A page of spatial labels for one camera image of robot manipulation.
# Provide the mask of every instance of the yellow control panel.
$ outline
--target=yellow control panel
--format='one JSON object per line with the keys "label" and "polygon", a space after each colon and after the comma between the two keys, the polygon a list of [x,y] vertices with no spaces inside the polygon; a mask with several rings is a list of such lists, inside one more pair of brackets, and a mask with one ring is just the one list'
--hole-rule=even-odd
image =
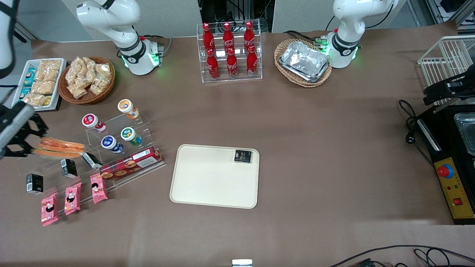
{"label": "yellow control panel", "polygon": [[452,158],[434,163],[450,212],[454,219],[474,218],[474,212],[460,182]]}

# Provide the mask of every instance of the white tray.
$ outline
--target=white tray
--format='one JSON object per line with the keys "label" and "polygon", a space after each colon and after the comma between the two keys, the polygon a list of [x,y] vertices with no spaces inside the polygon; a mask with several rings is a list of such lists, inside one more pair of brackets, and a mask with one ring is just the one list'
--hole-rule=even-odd
{"label": "white tray", "polygon": [[[236,150],[251,163],[234,162]],[[184,144],[178,148],[170,199],[176,203],[252,209],[257,205],[259,152],[249,148]]]}
{"label": "white tray", "polygon": [[[58,93],[58,82],[59,82],[59,77],[63,73],[64,69],[66,68],[66,60],[64,58],[43,58],[46,60],[61,60],[61,67],[59,67],[58,71],[58,77],[56,78],[56,84],[55,88],[53,90],[53,94],[51,95],[51,102],[49,102],[49,105],[42,106],[42,107],[34,107],[35,111],[42,111],[42,110],[51,110],[55,109],[56,105],[58,103],[58,98],[59,98],[59,93]],[[23,88],[23,83],[25,82],[25,77],[27,75],[28,69],[31,67],[38,67],[39,62],[43,59],[32,59],[28,60],[25,64],[25,68],[23,69],[23,73],[21,74],[20,81],[18,82],[18,88],[15,91],[15,96],[13,97],[13,101],[11,103],[11,108],[18,102],[18,98],[20,97],[20,92]]]}

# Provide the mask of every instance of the small black box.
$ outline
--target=small black box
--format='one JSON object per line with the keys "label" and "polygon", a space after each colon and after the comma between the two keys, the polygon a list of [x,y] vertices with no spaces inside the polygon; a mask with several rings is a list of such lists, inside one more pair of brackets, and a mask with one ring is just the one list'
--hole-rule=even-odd
{"label": "small black box", "polygon": [[61,160],[61,170],[63,171],[63,176],[68,178],[76,178],[77,170],[76,164],[70,159]]}
{"label": "small black box", "polygon": [[27,175],[27,193],[43,193],[43,176],[32,173]]}
{"label": "small black box", "polygon": [[91,153],[83,154],[83,159],[91,166],[91,168],[99,170],[103,166],[102,163],[96,158],[96,156]]}
{"label": "small black box", "polygon": [[246,150],[236,150],[236,155],[234,156],[234,162],[244,162],[251,163],[251,151]]}

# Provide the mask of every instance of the coca-cola bottle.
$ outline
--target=coca-cola bottle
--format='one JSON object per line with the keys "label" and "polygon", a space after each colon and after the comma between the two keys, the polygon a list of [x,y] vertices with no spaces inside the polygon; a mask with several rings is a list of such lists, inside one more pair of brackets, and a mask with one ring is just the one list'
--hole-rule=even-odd
{"label": "coca-cola bottle", "polygon": [[214,51],[216,50],[214,47],[214,37],[213,34],[209,31],[209,23],[203,23],[203,44],[205,45],[206,53],[208,50]]}
{"label": "coca-cola bottle", "polygon": [[247,75],[249,77],[254,77],[257,74],[257,56],[256,56],[256,47],[249,47],[249,53],[247,55]]}
{"label": "coca-cola bottle", "polygon": [[218,61],[214,57],[213,50],[210,49],[206,51],[206,53],[208,54],[208,59],[206,60],[206,63],[208,64],[208,71],[211,75],[211,79],[217,80],[219,79]]}
{"label": "coca-cola bottle", "polygon": [[224,51],[226,55],[229,56],[229,51],[233,50],[234,55],[234,36],[231,32],[231,24],[229,22],[224,23],[224,34],[223,34],[223,42],[224,42]]}
{"label": "coca-cola bottle", "polygon": [[254,46],[254,32],[252,31],[252,21],[246,22],[246,32],[244,33],[244,52],[249,52],[249,47]]}
{"label": "coca-cola bottle", "polygon": [[238,76],[238,59],[234,55],[234,48],[228,48],[228,74],[231,79],[235,79]]}

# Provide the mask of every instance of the wicker basket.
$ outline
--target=wicker basket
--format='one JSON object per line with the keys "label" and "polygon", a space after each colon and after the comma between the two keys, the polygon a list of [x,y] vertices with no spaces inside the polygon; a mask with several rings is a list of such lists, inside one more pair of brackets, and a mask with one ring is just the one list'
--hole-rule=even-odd
{"label": "wicker basket", "polygon": [[291,72],[290,70],[284,68],[279,63],[280,56],[285,52],[285,50],[290,45],[290,43],[296,42],[296,41],[301,41],[304,44],[306,44],[308,47],[317,50],[316,46],[312,45],[311,43],[309,43],[307,41],[303,41],[303,40],[299,40],[299,39],[289,39],[289,40],[283,41],[282,43],[280,43],[280,45],[277,46],[277,48],[274,52],[275,66],[277,67],[277,69],[279,69],[279,71],[287,79],[289,79],[289,81],[293,82],[296,85],[300,85],[300,86],[306,87],[306,88],[312,88],[312,87],[317,87],[317,86],[321,85],[328,78],[328,76],[330,76],[330,73],[332,72],[332,65],[331,64],[328,66],[328,68],[325,70],[325,72],[322,74],[322,76],[320,77],[320,79],[316,83],[310,83],[310,82],[306,81],[305,79],[303,79],[302,77],[298,76],[297,74],[295,74],[295,73]]}
{"label": "wicker basket", "polygon": [[102,57],[89,57],[89,58],[92,59],[97,64],[104,64],[104,63],[109,64],[109,66],[111,67],[111,73],[112,73],[111,82],[100,95],[95,95],[93,92],[88,90],[89,87],[87,87],[86,88],[87,94],[83,95],[79,99],[75,99],[73,95],[69,92],[69,90],[67,89],[68,84],[66,81],[66,73],[69,70],[69,67],[70,67],[69,65],[61,74],[61,77],[59,78],[59,85],[58,85],[59,95],[64,100],[68,101],[69,103],[78,104],[78,105],[95,104],[104,100],[104,98],[112,91],[112,88],[114,86],[114,80],[115,80],[115,68],[114,68],[114,65],[112,65],[112,62]]}

